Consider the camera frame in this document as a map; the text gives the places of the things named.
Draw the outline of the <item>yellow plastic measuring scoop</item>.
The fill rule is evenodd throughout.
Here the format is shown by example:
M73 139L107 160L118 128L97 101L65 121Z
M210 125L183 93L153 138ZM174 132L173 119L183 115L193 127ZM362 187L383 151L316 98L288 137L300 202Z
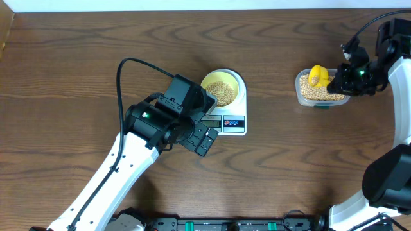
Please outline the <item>yellow plastic measuring scoop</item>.
M315 65L309 73L308 83L311 87L327 87L331 83L328 70L321 65Z

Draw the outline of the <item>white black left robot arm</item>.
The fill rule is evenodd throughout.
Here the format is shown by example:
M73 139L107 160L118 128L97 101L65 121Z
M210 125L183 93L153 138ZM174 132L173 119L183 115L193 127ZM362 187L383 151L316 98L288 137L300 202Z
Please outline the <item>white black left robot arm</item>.
M137 179L175 144L204 156L217 131L201 123L217 98L177 74L164 94L128 108L121 131L97 172L48 230L104 230Z

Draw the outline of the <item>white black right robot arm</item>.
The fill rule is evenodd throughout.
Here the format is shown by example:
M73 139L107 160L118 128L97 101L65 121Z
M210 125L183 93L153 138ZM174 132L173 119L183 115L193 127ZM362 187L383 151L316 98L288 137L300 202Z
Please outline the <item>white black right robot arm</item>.
M392 149L370 164L362 189L319 218L316 230L392 230L404 226L394 217L410 214L410 21L391 19L378 28L377 59L370 61L354 36L342 47L347 60L338 66L329 93L374 95L390 85L394 97Z

